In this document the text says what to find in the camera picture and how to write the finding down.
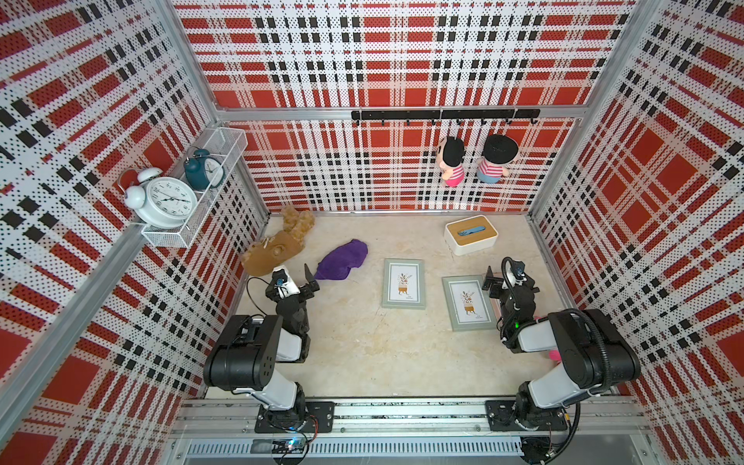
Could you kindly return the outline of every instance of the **doll black hair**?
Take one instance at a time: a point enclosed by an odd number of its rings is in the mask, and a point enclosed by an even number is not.
[[[463,162],[465,143],[462,140],[448,136],[443,145],[442,160],[448,167],[456,167]]]
[[[483,157],[491,163],[504,164],[512,161],[518,151],[519,145],[514,139],[506,135],[492,134],[488,136],[483,146]]]

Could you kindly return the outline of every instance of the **beige floor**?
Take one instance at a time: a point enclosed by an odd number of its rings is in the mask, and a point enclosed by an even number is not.
[[[522,382],[547,373],[554,366],[547,353],[512,354],[495,330],[452,332],[441,278],[483,274],[489,265],[496,270],[505,255],[524,261],[541,289],[537,315],[562,310],[524,217],[490,217],[499,232],[496,245],[456,257],[443,230],[459,218],[319,217],[304,251],[287,262],[298,285],[305,283],[304,263],[315,271],[325,254],[349,240],[366,242],[369,255],[346,280],[319,281],[320,291],[307,303],[310,355],[303,364],[278,365],[281,373],[314,397],[514,394]],[[272,218],[267,231],[280,227],[281,218]],[[381,308],[385,258],[424,260],[425,310]],[[265,285],[253,280],[250,289],[258,305],[273,313]],[[256,313],[245,294],[237,312]],[[210,388],[207,397],[231,394]]]

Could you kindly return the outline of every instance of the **wooden lid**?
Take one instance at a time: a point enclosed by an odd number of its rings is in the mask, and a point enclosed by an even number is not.
[[[458,234],[464,229],[477,228],[478,226],[483,226],[486,229],[481,232],[468,234],[467,236],[461,236]],[[455,238],[455,242],[459,246],[467,246],[468,244],[473,244],[498,236],[498,232],[496,232],[493,226],[491,226],[491,223],[488,221],[488,219],[486,219],[486,217],[484,217],[483,215],[478,215],[477,217],[466,218],[460,221],[449,223],[447,225],[447,229],[449,230],[449,233],[452,235],[452,237]]]

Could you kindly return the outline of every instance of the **clock face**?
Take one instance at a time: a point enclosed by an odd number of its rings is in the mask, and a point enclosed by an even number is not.
[[[155,179],[147,186],[147,200],[167,215],[188,217],[196,206],[196,196],[182,182]]]
[[[211,185],[216,186],[222,181],[222,175],[225,171],[217,160],[213,158],[204,160],[204,170]]]

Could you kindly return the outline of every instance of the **plant illustration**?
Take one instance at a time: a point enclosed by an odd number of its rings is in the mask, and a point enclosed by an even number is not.
[[[470,313],[472,313],[473,315],[475,315],[475,307],[472,304],[472,297],[473,297],[474,294],[475,294],[475,292],[465,292],[465,291],[463,291],[462,295],[460,296],[460,298],[463,301],[463,307],[465,307],[465,314],[466,315],[467,314],[470,314]]]
[[[398,276],[398,295],[408,295],[408,279],[411,275],[404,275],[403,273]]]

